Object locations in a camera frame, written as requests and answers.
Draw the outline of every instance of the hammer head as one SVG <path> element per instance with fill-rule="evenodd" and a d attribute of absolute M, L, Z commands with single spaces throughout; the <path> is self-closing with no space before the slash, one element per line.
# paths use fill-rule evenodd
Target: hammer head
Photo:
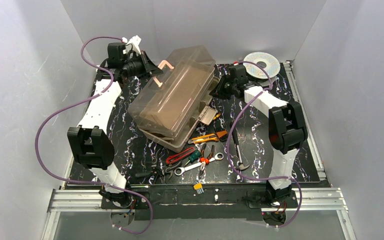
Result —
<path fill-rule="evenodd" d="M 236 167 L 236 170 L 238 171 L 245 171 L 247 170 L 251 165 L 245 166 L 243 163 L 239 163 L 239 166 Z"/>

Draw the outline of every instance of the adjustable wrench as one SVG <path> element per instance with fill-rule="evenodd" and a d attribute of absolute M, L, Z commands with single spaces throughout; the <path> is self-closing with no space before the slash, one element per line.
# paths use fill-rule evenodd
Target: adjustable wrench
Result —
<path fill-rule="evenodd" d="M 214 161 L 218 161 L 218 160 L 222 160 L 225 156 L 223 155 L 223 153 L 217 153 L 214 157 L 212 157 L 209 162 L 214 162 Z M 186 171 L 189 171 L 191 169 L 195 169 L 195 168 L 198 168 L 199 166 L 201 166 L 201 162 L 197 162 L 195 164 L 192 164 L 192 165 L 189 165 L 187 167 L 178 167 L 174 170 L 174 174 L 176 176 L 180 176 L 182 174 L 184 174 Z"/>

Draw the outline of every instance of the gray floor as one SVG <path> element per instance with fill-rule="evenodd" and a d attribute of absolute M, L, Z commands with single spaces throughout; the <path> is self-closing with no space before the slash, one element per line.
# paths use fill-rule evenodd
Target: gray floor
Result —
<path fill-rule="evenodd" d="M 146 221 L 133 221 L 140 230 Z M 62 212 L 54 240 L 343 240 L 336 211 L 302 211 L 279 231 L 242 219 L 160 219 L 147 232 L 132 235 L 112 228 L 108 212 Z"/>

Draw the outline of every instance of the black and white marble surface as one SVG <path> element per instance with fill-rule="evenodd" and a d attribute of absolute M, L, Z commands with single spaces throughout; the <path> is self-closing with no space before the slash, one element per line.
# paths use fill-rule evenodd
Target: black and white marble surface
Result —
<path fill-rule="evenodd" d="M 227 67 L 229 67 L 228 64 L 216 65 L 214 75 L 221 77 L 226 74 Z M 292 90 L 282 64 L 277 77 L 273 83 L 271 94 L 282 100 L 292 101 Z M 115 148 L 115 165 L 126 176 L 130 184 L 149 184 L 148 179 L 135 178 L 135 173 L 148 172 L 153 164 L 164 167 L 166 158 L 174 154 L 174 152 L 147 139 L 127 113 L 127 108 L 146 83 L 146 81 L 140 82 L 135 78 L 122 89 L 122 95 L 117 100 L 116 107 L 113 109 L 108 122 L 107 134 Z M 213 99 L 210 106 L 222 114 L 222 117 L 219 119 L 229 129 L 229 122 L 235 119 L 245 106 L 245 103 L 233 97 L 231 100 Z M 192 137 L 214 133 L 215 124 L 215 121 L 208 126 L 198 124 Z M 271 172 L 273 150 L 268 136 L 268 124 L 268 118 L 251 106 L 246 110 L 236 126 L 243 163 L 245 165 L 251 164 L 250 168 L 242 172 L 244 175 L 254 178 L 266 178 Z M 236 152 L 233 143 L 231 144 L 230 154 L 236 164 Z M 212 162 L 206 166 L 205 175 L 201 178 L 202 183 L 250 182 L 247 179 L 242 179 L 232 171 L 226 159 L 226 142 L 208 142 L 205 155 L 210 152 L 212 145 L 215 145 L 216 153 L 224 153 L 225 159 Z M 160 151 L 161 154 L 156 156 L 157 150 L 161 148 L 163 148 Z M 170 180 L 168 180 L 168 176 L 165 179 L 161 177 L 161 179 L 155 181 L 155 184 L 162 184 L 163 180 L 165 180 L 166 184 L 192 184 L 197 181 L 198 173 L 199 169 L 195 168 L 187 171 L 182 176 L 174 175 Z M 296 156 L 292 175 L 300 182 L 320 181 L 307 141 Z M 92 172 L 84 169 L 83 166 L 77 163 L 74 163 L 72 166 L 70 178 L 74 180 L 97 181 L 97 177 Z"/>

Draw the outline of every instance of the hammer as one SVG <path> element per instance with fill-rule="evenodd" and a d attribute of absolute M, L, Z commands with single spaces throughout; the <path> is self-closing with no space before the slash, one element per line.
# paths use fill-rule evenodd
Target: hammer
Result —
<path fill-rule="evenodd" d="M 245 171 L 251 165 L 245 166 L 242 162 L 241 150 L 239 149 L 239 141 L 238 141 L 238 133 L 236 132 L 236 128 L 232 128 L 233 121 L 230 122 L 230 131 L 232 132 L 234 148 L 236 149 L 237 158 L 239 159 L 239 165 L 236 167 L 238 171 Z"/>

